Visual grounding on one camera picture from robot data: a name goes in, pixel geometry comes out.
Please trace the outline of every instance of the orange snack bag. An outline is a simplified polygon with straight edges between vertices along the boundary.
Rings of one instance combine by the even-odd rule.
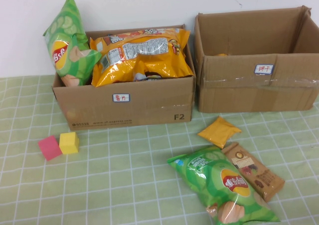
[[[193,75],[183,54],[189,34],[184,29],[163,28],[91,39],[91,49],[102,54],[92,85]]]
[[[222,149],[227,140],[238,132],[241,132],[239,128],[219,116],[213,124],[198,133],[198,135]]]

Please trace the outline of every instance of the foam cube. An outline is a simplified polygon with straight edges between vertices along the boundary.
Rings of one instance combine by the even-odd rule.
[[[42,151],[44,158],[48,161],[62,154],[59,144],[53,135],[40,140],[38,142],[38,145]]]
[[[60,134],[60,149],[63,154],[79,152],[79,138],[75,132]]]

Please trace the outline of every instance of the yellow chip bag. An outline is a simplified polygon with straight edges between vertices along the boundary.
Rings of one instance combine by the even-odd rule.
[[[193,75],[183,53],[189,34],[184,29],[163,28],[91,39],[91,49],[102,54],[92,85]]]

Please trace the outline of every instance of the lay's logo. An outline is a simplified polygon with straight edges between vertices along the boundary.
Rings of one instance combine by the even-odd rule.
[[[55,68],[60,70],[63,68],[66,61],[66,51],[69,44],[64,41],[55,41],[52,47],[52,59]]]
[[[237,173],[229,169],[221,171],[221,179],[225,187],[229,188],[231,192],[247,197],[250,195],[250,189],[247,182]]]

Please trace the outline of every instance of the pink foam cube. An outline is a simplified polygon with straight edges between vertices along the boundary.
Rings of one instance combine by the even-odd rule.
[[[38,144],[44,158],[48,161],[62,154],[59,144],[53,135],[40,140]]]

